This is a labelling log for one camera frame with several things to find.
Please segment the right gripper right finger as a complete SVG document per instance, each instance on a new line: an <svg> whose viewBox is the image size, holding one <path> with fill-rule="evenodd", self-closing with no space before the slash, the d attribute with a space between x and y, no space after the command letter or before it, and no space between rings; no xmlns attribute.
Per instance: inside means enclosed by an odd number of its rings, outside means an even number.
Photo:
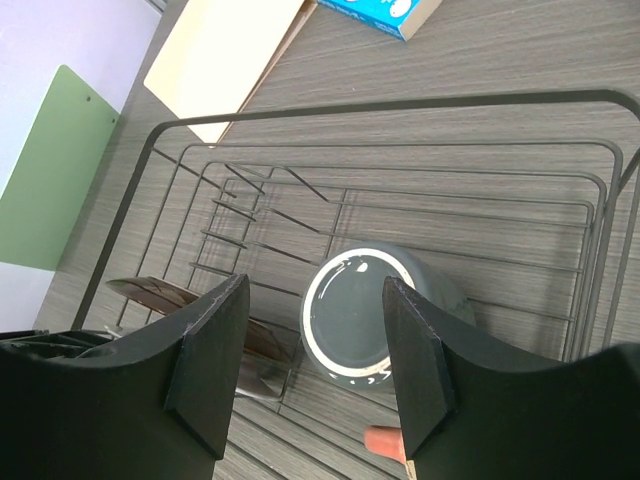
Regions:
<svg viewBox="0 0 640 480"><path fill-rule="evenodd" d="M421 479L635 479L639 347L565 363L505 343L387 278L404 449Z"/></svg>

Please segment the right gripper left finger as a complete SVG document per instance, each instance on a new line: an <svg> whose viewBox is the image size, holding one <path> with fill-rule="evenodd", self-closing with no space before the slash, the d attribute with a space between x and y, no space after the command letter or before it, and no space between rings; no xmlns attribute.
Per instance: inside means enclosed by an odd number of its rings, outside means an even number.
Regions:
<svg viewBox="0 0 640 480"><path fill-rule="evenodd" d="M5 479L209 479L224 455L250 287L234 275L121 338L1 338Z"/></svg>

